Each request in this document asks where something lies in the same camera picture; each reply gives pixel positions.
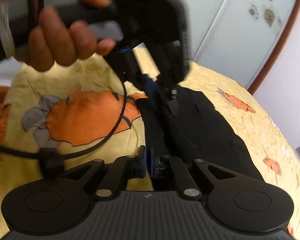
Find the person's left hand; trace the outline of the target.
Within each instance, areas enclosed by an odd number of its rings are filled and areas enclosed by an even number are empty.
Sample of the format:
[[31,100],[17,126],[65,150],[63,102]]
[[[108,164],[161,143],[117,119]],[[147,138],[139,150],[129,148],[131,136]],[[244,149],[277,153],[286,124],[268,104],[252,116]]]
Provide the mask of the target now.
[[[111,4],[110,0],[83,1],[101,8]],[[45,72],[55,63],[68,67],[94,53],[105,56],[115,45],[111,38],[98,40],[84,21],[76,21],[67,28],[54,7],[45,7],[39,14],[38,26],[29,34],[28,52],[19,60],[39,72]]]

